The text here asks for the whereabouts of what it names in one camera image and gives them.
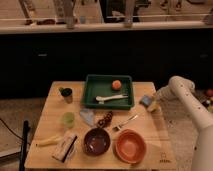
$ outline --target floor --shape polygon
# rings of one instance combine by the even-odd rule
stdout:
[[[149,21],[200,21],[206,16],[213,7],[212,0],[204,0],[205,3],[193,4],[190,0],[182,0],[181,11],[175,10],[177,0],[170,0],[168,9],[163,10],[160,3],[163,0],[149,0],[151,4],[145,8],[138,10],[138,16],[141,22]],[[43,20],[47,18],[55,18],[55,10],[53,0],[33,0],[37,9],[36,19]],[[76,1],[74,15],[79,23],[82,17],[86,19],[86,23],[102,23],[102,14],[100,4],[94,0],[85,0],[85,5],[81,5],[81,0]],[[21,11],[18,0],[0,1],[0,26],[17,26],[24,25],[25,18]]]
[[[196,91],[195,96],[203,101],[203,91]],[[0,117],[17,134],[22,134],[22,124],[28,120],[31,130],[29,142],[35,132],[45,98],[32,99],[0,99]],[[179,100],[160,101],[165,116],[165,122],[171,138],[174,154],[177,159],[177,170],[190,171],[193,149],[197,137],[197,131],[191,121],[189,113],[184,109]],[[20,140],[12,135],[2,123],[0,123],[0,151],[20,147]],[[1,171],[16,171],[19,166],[18,158],[11,158],[6,162],[0,162]]]

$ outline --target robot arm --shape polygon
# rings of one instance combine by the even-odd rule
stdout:
[[[213,170],[213,115],[192,94],[195,85],[180,76],[173,76],[166,87],[156,92],[156,100],[178,98],[189,111],[199,135],[192,161],[192,171]]]

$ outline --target fork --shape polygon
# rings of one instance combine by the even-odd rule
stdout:
[[[128,124],[131,120],[133,120],[133,119],[135,119],[135,118],[137,118],[137,117],[138,117],[138,115],[134,115],[134,116],[130,117],[130,118],[127,119],[126,121],[122,122],[121,124],[119,124],[119,125],[113,127],[112,130],[113,130],[113,131],[120,131],[121,128],[122,128],[124,125]]]

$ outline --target green tray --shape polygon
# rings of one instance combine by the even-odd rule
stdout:
[[[121,90],[112,90],[111,85],[114,80],[121,81]],[[99,104],[95,100],[96,96],[113,96],[118,94],[127,94],[128,98],[110,100],[104,104]],[[126,75],[87,75],[82,104],[87,108],[129,110],[134,106],[132,78]]]

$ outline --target dark red bowl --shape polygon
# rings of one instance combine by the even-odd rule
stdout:
[[[122,131],[115,141],[115,151],[124,162],[135,164],[143,160],[146,154],[144,139],[135,131]]]
[[[109,146],[109,134],[102,128],[91,129],[84,137],[84,151],[89,155],[101,155],[108,150]]]

